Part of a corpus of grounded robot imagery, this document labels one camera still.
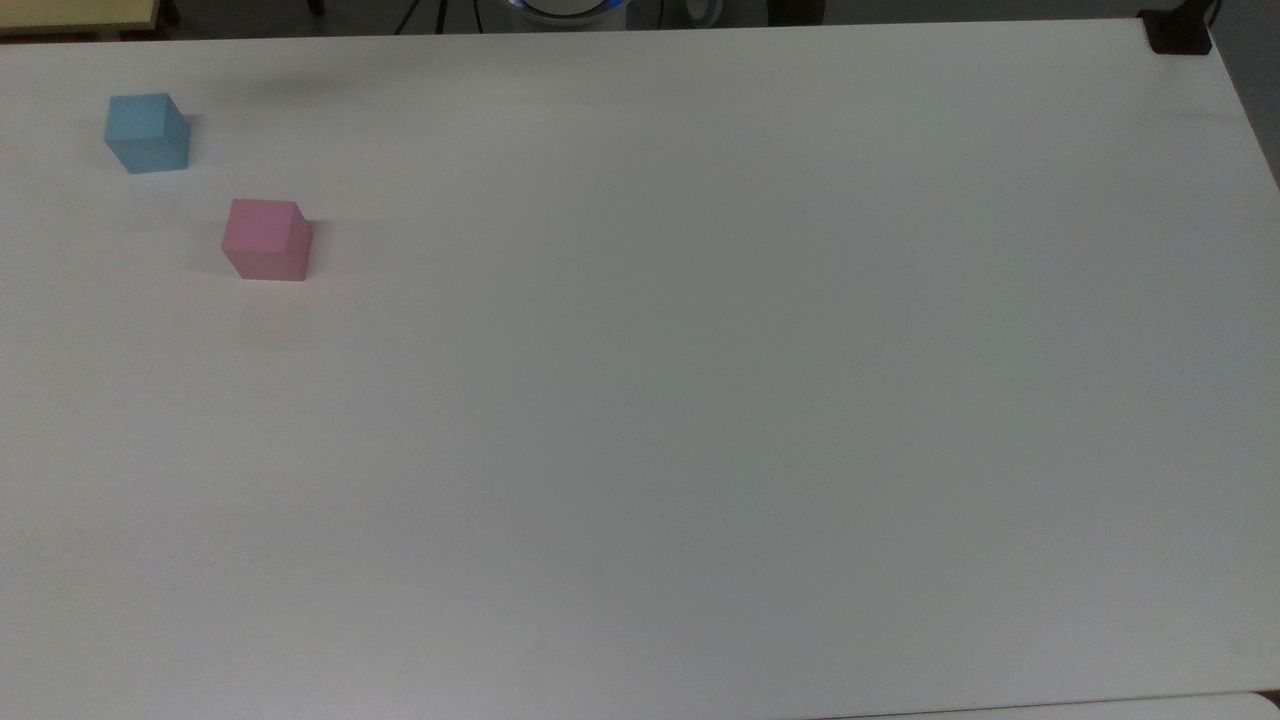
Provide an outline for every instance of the block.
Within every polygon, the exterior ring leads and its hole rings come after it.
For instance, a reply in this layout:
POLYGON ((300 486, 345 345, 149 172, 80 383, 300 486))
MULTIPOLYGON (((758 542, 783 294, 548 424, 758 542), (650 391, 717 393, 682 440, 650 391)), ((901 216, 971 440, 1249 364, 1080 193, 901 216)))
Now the block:
POLYGON ((168 92, 118 95, 106 111, 102 140, 129 173, 187 167, 191 126, 168 92))
POLYGON ((233 200, 223 254, 247 281, 302 281, 311 224, 288 200, 233 200))

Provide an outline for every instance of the white table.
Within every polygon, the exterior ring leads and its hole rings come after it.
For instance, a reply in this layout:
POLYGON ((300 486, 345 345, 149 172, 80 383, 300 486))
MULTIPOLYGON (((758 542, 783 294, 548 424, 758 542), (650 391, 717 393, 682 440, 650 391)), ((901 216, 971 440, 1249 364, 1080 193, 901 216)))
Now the white table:
POLYGON ((1280 711, 1256 694, 1224 694, 892 717, 895 720, 1277 720, 1280 711))
POLYGON ((1280 192, 1217 55, 33 46, 0 97, 6 719, 1280 684, 1280 192), (192 167, 127 176, 161 90, 192 167), (305 283, 234 275, 233 197, 298 201, 305 283))

